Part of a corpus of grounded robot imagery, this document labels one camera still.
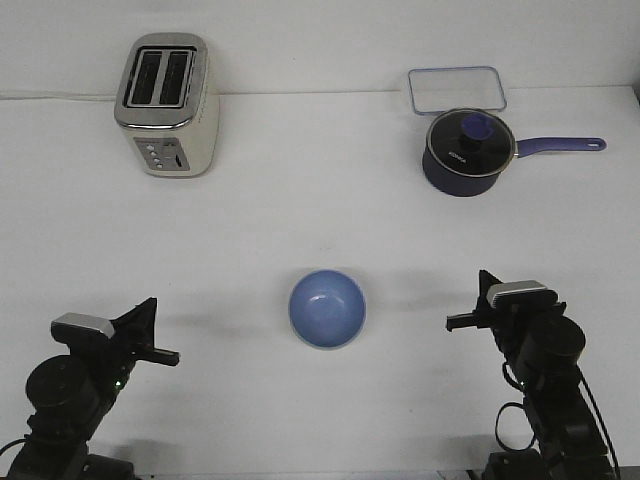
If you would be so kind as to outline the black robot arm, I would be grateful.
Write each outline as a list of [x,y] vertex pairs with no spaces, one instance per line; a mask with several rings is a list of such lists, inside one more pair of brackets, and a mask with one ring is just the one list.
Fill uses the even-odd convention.
[[50,325],[68,349],[29,375],[34,408],[10,479],[133,479],[134,465],[90,453],[88,442],[114,406],[137,362],[174,367],[180,355],[155,345],[157,301],[148,298],[115,319],[65,313]]
[[618,479],[620,467],[593,394],[578,366],[586,346],[565,303],[545,285],[478,274],[475,308],[446,320],[447,331],[491,330],[502,375],[522,395],[532,430],[524,448],[490,454],[484,479]]

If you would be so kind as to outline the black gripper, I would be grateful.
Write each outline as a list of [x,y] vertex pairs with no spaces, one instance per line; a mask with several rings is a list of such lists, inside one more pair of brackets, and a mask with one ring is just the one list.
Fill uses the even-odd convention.
[[174,367],[177,351],[155,346],[157,299],[149,297],[112,321],[114,335],[87,334],[69,345],[72,355],[86,365],[99,395],[115,400],[129,381],[138,361]]
[[445,328],[449,332],[468,327],[489,328],[498,350],[506,360],[517,358],[530,323],[536,315],[565,312],[564,302],[538,306],[514,303],[502,309],[494,309],[487,300],[487,294],[492,286],[501,285],[502,281],[488,270],[479,271],[478,281],[479,294],[475,309],[470,313],[448,316]]

